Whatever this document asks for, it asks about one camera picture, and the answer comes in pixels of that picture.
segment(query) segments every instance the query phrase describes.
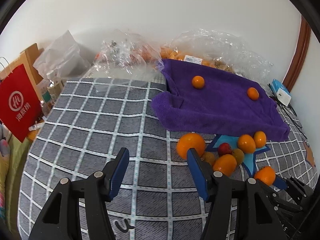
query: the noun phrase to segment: plastic bag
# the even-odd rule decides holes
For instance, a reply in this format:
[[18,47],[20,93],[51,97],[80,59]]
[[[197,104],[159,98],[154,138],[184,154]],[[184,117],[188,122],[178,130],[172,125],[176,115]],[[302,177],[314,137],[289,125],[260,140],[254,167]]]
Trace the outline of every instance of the plastic bag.
[[80,56],[80,48],[69,31],[51,43],[36,59],[33,66],[44,79],[47,74],[61,79],[80,77],[90,63]]
[[[136,33],[123,33],[115,30],[103,42],[97,54],[93,67],[101,77],[119,78],[129,80],[152,81],[164,68],[159,51],[156,46]],[[97,92],[107,91],[108,85],[97,84]]]
[[273,66],[250,51],[241,38],[202,29],[181,34],[170,45],[162,46],[160,55],[162,59],[189,61],[225,70],[253,80],[264,89]]

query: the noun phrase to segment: white wall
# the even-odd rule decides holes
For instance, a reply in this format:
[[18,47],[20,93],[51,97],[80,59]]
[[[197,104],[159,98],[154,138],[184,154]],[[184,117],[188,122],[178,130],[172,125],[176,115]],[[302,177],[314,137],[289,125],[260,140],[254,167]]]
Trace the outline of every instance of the white wall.
[[320,43],[311,33],[309,49],[303,68],[291,95],[291,104],[301,121],[313,151],[316,166],[320,168]]
[[289,0],[27,0],[0,35],[0,56],[12,61],[67,29],[92,60],[108,31],[119,28],[161,43],[203,28],[242,36],[274,64],[282,80],[295,51],[300,14]]

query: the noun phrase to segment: blue gripper pad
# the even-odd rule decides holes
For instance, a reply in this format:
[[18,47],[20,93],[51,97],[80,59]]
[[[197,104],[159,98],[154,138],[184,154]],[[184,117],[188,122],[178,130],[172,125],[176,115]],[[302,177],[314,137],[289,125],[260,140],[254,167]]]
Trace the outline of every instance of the blue gripper pad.
[[112,177],[110,179],[111,187],[109,191],[109,198],[111,200],[113,200],[113,198],[118,195],[122,180],[124,178],[124,174],[129,164],[129,151],[127,148],[124,149],[125,150],[122,153],[120,160],[118,160],[116,169],[113,172]]
[[200,160],[200,162],[202,162],[201,159],[199,158],[196,150],[189,149],[187,152],[187,162],[188,162],[189,170],[191,172],[191,176],[192,176],[193,181],[196,185],[199,196],[202,197],[204,201],[208,201],[209,194],[208,194],[208,190],[207,190],[207,179],[205,178],[204,174],[202,173],[202,170],[201,170],[200,165],[198,163],[199,160],[197,161],[196,158],[198,158]]

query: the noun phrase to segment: mattress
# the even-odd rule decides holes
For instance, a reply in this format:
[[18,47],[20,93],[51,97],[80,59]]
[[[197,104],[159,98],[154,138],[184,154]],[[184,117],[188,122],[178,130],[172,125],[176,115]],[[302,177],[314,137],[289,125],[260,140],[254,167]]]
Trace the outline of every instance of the mattress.
[[[185,132],[165,130],[150,103],[166,90],[164,84],[110,79],[74,79],[66,83],[57,104],[34,141],[23,171],[20,187],[18,228],[28,239],[45,201],[63,177],[87,178],[115,158],[121,147],[130,152],[128,169],[119,194],[106,203],[116,239],[200,239],[209,203],[199,197],[187,163],[176,153]],[[108,86],[97,93],[96,84]],[[280,110],[289,124],[289,140],[267,144],[271,149],[256,156],[257,170],[270,165],[282,177],[290,175],[314,187],[316,169],[306,161],[302,135]],[[299,124],[297,117],[292,116]],[[215,135],[202,134],[206,143]],[[239,166],[233,179],[246,180]],[[293,201],[285,191],[279,194]],[[80,205],[83,239],[89,239],[85,203]],[[232,201],[228,239],[233,239],[236,199]],[[134,229],[126,228],[125,221]]]

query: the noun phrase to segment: white logo on red bag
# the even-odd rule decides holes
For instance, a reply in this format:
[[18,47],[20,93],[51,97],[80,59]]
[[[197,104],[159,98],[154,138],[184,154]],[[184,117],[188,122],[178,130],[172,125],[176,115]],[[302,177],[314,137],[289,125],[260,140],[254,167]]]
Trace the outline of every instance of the white logo on red bag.
[[9,96],[9,107],[12,111],[18,112],[23,106],[23,95],[19,91],[14,91]]

